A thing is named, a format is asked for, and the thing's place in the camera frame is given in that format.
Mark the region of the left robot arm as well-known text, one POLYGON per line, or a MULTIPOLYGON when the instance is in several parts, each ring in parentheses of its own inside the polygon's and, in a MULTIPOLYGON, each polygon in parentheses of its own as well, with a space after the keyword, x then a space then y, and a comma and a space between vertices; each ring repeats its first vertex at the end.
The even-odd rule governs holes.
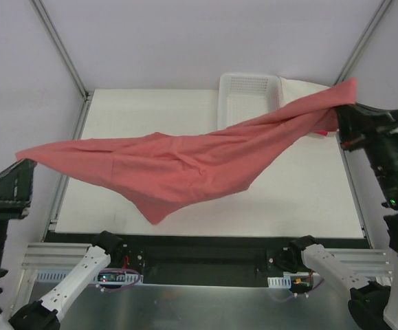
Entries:
MULTIPOLYGON (((9 223, 27 217, 32 203, 34 168, 32 160, 21 160, 0 172, 0 279, 8 271, 2 267, 9 223)), ((124 259, 120 237, 103 231, 78 263, 54 287, 6 318, 0 307, 0 329, 60 329, 61 322, 75 300, 108 267, 124 259)))

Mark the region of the salmon pink t shirt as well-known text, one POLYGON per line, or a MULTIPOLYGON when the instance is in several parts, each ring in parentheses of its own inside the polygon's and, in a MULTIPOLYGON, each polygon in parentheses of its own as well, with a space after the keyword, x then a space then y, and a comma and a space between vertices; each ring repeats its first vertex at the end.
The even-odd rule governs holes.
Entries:
POLYGON ((157 225, 175 211, 247 190, 286 149, 315 131, 338 129, 335 108, 354 105, 357 80, 201 135, 53 142, 19 151, 71 178, 119 193, 157 225))

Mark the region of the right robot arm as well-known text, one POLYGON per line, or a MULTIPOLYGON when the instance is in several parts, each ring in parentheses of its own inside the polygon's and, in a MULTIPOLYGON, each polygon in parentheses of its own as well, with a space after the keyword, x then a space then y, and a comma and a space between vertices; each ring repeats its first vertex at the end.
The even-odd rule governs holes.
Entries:
POLYGON ((344 297, 359 328, 398 329, 398 109, 354 104, 335 111, 340 146, 348 152, 365 152, 384 207, 393 211, 384 217, 389 236, 389 248, 381 255, 384 267, 358 267, 356 253, 342 260, 312 236, 290 241, 273 255, 272 263, 295 295, 306 296, 316 288, 312 280, 297 283, 297 274, 317 275, 344 297))

